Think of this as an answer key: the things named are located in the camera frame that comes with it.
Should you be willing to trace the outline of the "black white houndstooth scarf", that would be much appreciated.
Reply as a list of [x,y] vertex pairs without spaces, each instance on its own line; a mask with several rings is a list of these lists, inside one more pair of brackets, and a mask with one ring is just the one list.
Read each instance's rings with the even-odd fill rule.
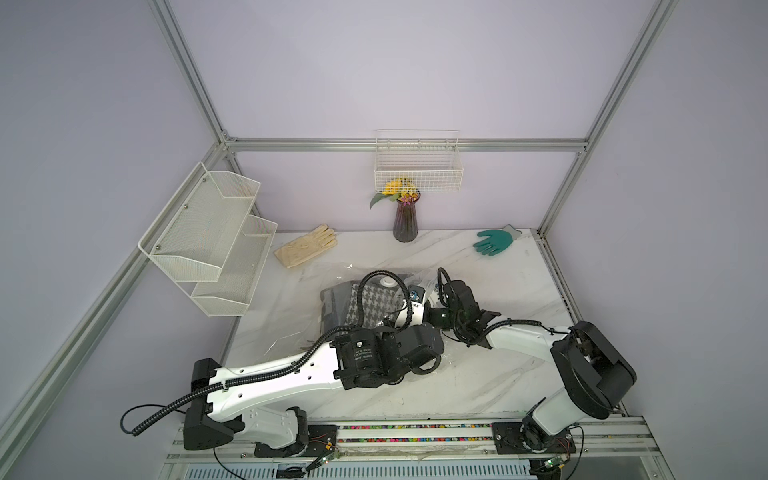
[[[357,305],[358,282],[351,282],[349,294],[344,297],[340,309],[342,324],[358,324],[359,310]],[[397,286],[387,287],[379,280],[365,285],[362,295],[364,328],[392,326],[407,312],[405,297]]]

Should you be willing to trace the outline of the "clear plastic vacuum bag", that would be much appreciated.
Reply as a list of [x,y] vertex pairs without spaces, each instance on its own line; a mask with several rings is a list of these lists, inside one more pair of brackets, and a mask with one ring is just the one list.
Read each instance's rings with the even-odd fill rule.
[[[357,295],[368,271],[354,264],[310,266],[276,295],[248,346],[248,361],[276,360],[303,353],[325,332],[359,322]],[[405,296],[397,282],[377,275],[363,288],[365,328],[401,327]]]

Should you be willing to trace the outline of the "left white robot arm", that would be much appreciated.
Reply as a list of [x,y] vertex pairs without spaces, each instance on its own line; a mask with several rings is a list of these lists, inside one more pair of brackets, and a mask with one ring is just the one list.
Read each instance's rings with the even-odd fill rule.
[[430,324],[401,328],[342,325],[309,350],[281,360],[228,369],[212,358],[195,362],[190,402],[182,429],[188,451],[213,450],[250,435],[273,451],[293,455],[309,442],[307,414],[297,405],[274,403],[320,390],[376,389],[407,375],[428,375],[445,346]]

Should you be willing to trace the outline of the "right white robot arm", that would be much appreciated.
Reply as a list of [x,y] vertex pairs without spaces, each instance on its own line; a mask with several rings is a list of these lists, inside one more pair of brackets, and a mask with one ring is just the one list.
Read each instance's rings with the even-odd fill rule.
[[453,332],[467,347],[516,351],[557,369],[562,387],[535,404],[512,435],[518,450],[542,453],[570,428],[589,417],[608,418],[637,381],[629,362],[599,328],[587,321],[570,327],[550,327],[538,320],[502,320],[484,310],[470,287],[437,269],[440,309],[427,309],[425,318],[441,330]]

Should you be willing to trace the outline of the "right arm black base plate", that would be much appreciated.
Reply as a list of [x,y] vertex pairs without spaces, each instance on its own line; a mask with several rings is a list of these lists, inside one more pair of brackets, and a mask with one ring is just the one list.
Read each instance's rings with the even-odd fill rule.
[[533,423],[494,422],[492,439],[498,454],[573,454],[576,447],[567,429],[549,435]]

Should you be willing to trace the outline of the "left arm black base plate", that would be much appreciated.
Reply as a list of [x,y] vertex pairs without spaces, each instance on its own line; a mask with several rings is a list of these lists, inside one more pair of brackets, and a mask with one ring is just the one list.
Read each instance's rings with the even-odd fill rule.
[[273,449],[264,443],[257,442],[254,448],[254,457],[320,457],[335,448],[338,431],[337,425],[309,425],[307,433],[299,434],[295,442],[287,447]]

